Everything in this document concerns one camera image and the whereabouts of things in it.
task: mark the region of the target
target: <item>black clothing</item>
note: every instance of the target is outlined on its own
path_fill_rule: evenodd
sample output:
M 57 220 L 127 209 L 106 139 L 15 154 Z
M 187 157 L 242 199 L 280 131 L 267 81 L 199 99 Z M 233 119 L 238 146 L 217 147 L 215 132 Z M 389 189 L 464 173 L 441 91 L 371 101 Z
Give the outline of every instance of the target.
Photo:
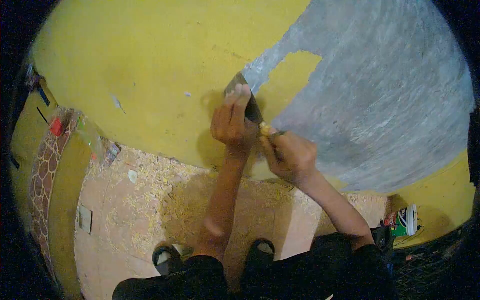
M 257 271 L 246 268 L 240 299 L 396 299 L 383 255 L 374 245 L 354 253 L 348 239 L 332 234 L 315 239 L 309 252 L 276 261 Z M 128 279 L 117 286 L 113 300 L 227 299 L 222 264 L 194 256 L 168 279 Z

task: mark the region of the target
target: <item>sandal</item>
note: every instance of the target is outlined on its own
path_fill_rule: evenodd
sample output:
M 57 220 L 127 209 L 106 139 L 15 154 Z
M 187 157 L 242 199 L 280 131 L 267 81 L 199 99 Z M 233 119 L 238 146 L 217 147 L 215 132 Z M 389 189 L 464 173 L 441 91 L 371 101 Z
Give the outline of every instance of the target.
M 160 276 L 165 277 L 179 272 L 183 267 L 183 262 L 177 249 L 168 246 L 155 248 L 152 254 L 152 262 Z

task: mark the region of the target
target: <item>paint chip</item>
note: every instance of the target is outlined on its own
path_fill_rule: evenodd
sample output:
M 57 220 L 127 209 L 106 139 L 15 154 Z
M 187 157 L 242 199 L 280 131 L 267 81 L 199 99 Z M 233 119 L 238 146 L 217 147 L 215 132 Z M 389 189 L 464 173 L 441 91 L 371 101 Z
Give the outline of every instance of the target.
M 78 227 L 90 233 L 92 231 L 92 211 L 83 205 L 78 207 Z
M 138 173 L 137 173 L 137 171 L 128 170 L 128 178 L 130 179 L 130 181 L 131 181 L 133 184 L 136 184 L 136 183 L 137 183 L 137 179 L 138 179 Z
M 113 94 L 110 94 L 110 96 L 112 97 L 112 100 L 113 100 L 113 103 L 115 103 L 115 107 L 116 108 L 120 108 L 121 110 L 123 110 L 123 113 L 126 114 L 125 110 L 123 109 L 123 107 L 121 106 L 121 103 L 120 101 L 118 100 L 117 96 L 113 95 Z

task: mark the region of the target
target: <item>yellow paint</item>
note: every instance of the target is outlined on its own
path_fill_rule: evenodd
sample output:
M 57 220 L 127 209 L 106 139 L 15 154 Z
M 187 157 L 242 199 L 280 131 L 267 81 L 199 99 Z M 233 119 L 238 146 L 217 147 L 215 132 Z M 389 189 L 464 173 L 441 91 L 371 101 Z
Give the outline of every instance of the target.
M 471 216 L 475 187 L 470 183 L 468 157 L 464 151 L 447 167 L 402 188 L 396 192 L 393 209 L 417 205 L 418 215 L 424 225 L 418 237 L 399 245 L 400 248 L 434 240 L 458 228 Z M 396 239 L 400 243 L 404 238 Z
M 211 167 L 223 155 L 209 133 L 219 95 L 309 3 L 61 1 L 34 44 L 35 65 L 59 105 L 81 110 L 107 138 Z M 266 107 L 269 118 L 276 112 Z
M 55 275 L 69 299 L 83 299 L 77 279 L 73 246 L 78 197 L 90 161 L 90 148 L 79 134 L 72 134 L 59 163 L 53 182 L 48 234 Z
M 37 153 L 43 135 L 48 130 L 48 125 L 38 113 L 37 108 L 50 121 L 55 110 L 54 106 L 47 107 L 39 93 L 30 94 L 13 132 L 12 155 L 20 164 L 20 168 L 17 170 L 13 164 L 10 164 L 10 170 L 19 215 L 26 228 L 30 227 L 32 213 L 27 194 L 32 175 L 33 157 Z
M 306 51 L 289 53 L 283 62 L 269 73 L 269 81 L 256 96 L 267 123 L 278 116 L 308 83 L 322 57 Z

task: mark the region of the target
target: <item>white bucket lid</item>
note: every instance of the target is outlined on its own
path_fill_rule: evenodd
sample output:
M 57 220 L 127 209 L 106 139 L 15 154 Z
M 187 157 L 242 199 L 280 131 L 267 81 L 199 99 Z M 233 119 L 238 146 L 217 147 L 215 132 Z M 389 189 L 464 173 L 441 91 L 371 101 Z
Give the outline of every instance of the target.
M 407 234 L 412 236 L 417 232 L 417 206 L 410 204 L 407 207 L 407 214 L 405 216 L 405 224 L 407 225 Z

